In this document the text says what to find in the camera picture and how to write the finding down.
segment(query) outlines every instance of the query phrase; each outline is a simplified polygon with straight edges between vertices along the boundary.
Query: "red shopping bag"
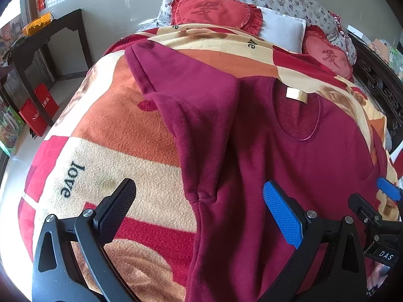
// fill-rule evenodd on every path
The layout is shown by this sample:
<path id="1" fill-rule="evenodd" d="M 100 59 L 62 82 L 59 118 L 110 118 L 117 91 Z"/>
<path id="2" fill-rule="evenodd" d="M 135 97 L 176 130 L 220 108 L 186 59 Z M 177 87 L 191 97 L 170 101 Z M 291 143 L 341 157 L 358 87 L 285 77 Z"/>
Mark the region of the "red shopping bag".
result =
<path id="1" fill-rule="evenodd" d="M 35 89 L 35 95 L 38 97 L 39 102 L 42 103 L 46 112 L 52 118 L 58 111 L 59 106 L 50 95 L 45 84 L 40 84 Z M 19 114 L 31 127 L 35 134 L 37 134 L 38 136 L 42 136 L 44 134 L 46 128 L 48 127 L 48 124 L 46 123 L 45 119 L 43 119 L 43 117 L 39 115 L 39 111 L 37 111 L 34 103 L 31 101 L 30 98 L 25 101 Z"/>

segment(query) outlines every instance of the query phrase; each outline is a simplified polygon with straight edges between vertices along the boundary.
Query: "wall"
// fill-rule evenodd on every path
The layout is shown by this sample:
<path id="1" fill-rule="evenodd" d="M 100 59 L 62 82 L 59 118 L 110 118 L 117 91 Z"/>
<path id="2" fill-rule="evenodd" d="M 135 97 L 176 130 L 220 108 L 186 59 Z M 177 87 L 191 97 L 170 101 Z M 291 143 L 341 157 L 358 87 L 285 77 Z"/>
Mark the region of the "wall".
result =
<path id="1" fill-rule="evenodd" d="M 344 28 L 352 25 L 369 39 L 386 39 L 397 46 L 401 26 L 385 0 L 316 0 L 338 14 Z"/>
<path id="2" fill-rule="evenodd" d="M 155 18 L 162 0 L 46 0 L 56 18 L 83 9 L 84 25 L 95 60 L 118 39 L 136 32 L 144 22 Z M 370 39 L 384 38 L 397 45 L 402 31 L 385 0 L 316 0 L 339 14 L 342 25 L 364 32 Z M 65 30 L 52 37 L 50 50 L 62 73 L 86 70 L 78 34 Z"/>

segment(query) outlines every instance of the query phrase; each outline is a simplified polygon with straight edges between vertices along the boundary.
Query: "fleece blanket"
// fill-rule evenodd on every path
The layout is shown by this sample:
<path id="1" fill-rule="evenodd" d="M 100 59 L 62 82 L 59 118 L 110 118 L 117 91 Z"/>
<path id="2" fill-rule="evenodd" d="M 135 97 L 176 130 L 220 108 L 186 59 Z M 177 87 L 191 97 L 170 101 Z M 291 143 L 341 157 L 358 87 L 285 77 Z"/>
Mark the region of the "fleece blanket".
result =
<path id="1" fill-rule="evenodd" d="M 34 158 L 18 209 L 31 258 L 48 214 L 76 217 L 85 208 L 95 208 L 129 177 L 136 182 L 137 197 L 105 250 L 143 301 L 185 299 L 196 219 L 184 195 L 174 138 L 156 105 L 143 98 L 124 57 L 124 48 L 138 40 L 156 41 L 237 78 L 271 76 L 320 94 L 354 119 L 373 164 L 378 162 L 372 129 L 384 146 L 386 118 L 357 86 L 324 71 L 309 56 L 213 25 L 137 33 L 117 42 L 88 72 Z M 397 182 L 390 161 L 386 177 Z M 396 220 L 396 205 L 380 191 L 376 197 L 383 218 Z M 75 251 L 89 287 L 99 291 L 76 246 Z"/>

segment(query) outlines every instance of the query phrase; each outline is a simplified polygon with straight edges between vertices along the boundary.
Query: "white floor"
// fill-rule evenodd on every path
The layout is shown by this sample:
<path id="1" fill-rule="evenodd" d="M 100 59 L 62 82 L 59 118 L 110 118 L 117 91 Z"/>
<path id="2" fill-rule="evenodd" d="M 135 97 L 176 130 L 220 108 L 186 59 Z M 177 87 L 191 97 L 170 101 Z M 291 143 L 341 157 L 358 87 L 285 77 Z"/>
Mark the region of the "white floor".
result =
<path id="1" fill-rule="evenodd" d="M 82 78 L 57 82 L 50 90 L 60 109 L 56 120 L 73 94 L 80 86 Z M 24 194 L 25 178 L 45 135 L 32 139 L 29 127 L 25 126 L 19 138 L 17 155 L 10 158 L 0 187 L 0 255 L 3 266 L 15 285 L 31 299 L 32 262 L 23 244 L 18 227 L 17 209 Z"/>

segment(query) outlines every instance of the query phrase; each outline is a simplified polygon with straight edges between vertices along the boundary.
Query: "red heart pillow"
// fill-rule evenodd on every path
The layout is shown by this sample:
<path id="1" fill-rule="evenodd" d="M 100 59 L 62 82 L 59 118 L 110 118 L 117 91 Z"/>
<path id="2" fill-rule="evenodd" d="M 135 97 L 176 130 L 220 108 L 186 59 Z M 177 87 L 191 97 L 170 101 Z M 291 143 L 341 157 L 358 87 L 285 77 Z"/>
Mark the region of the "red heart pillow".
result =
<path id="1" fill-rule="evenodd" d="M 238 0 L 174 0 L 171 7 L 172 25 L 212 24 L 257 35 L 263 23 L 259 8 Z"/>
<path id="2" fill-rule="evenodd" d="M 319 32 L 311 30 L 305 32 L 302 50 L 336 74 L 348 80 L 352 77 L 353 69 L 346 53 Z"/>

